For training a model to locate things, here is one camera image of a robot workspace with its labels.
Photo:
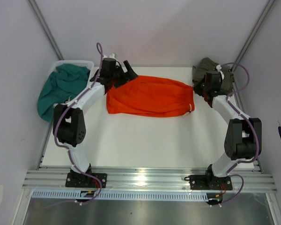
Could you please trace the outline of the orange shorts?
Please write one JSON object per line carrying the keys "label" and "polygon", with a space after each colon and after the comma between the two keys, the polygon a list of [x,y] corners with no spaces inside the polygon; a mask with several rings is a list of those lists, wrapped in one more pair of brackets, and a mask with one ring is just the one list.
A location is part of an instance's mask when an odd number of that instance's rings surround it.
{"label": "orange shorts", "polygon": [[178,117],[195,110],[193,88],[183,82],[140,75],[106,97],[109,114],[125,113],[146,117]]}

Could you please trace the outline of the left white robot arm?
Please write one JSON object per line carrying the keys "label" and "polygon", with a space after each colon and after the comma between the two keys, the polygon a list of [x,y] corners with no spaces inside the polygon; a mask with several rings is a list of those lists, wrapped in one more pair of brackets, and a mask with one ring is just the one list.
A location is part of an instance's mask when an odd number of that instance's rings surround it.
{"label": "left white robot arm", "polygon": [[54,142],[66,149],[71,169],[78,173],[75,180],[83,188],[92,183],[92,175],[87,173],[91,165],[82,146],[86,136],[84,115],[112,87],[121,87],[136,78],[138,75],[127,60],[120,64],[115,58],[103,58],[99,69],[89,77],[86,87],[73,100],[54,107]]}

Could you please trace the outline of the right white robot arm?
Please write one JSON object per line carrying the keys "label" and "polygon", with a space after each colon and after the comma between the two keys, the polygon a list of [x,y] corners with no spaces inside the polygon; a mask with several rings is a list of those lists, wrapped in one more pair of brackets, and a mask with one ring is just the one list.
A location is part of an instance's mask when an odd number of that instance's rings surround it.
{"label": "right white robot arm", "polygon": [[220,186],[231,190],[229,174],[232,170],[239,164],[253,163],[261,153],[261,120],[248,116],[236,107],[221,91],[222,82],[222,72],[210,71],[193,88],[228,125],[222,156],[208,166],[204,175],[190,176],[191,189],[194,190],[216,190]]}

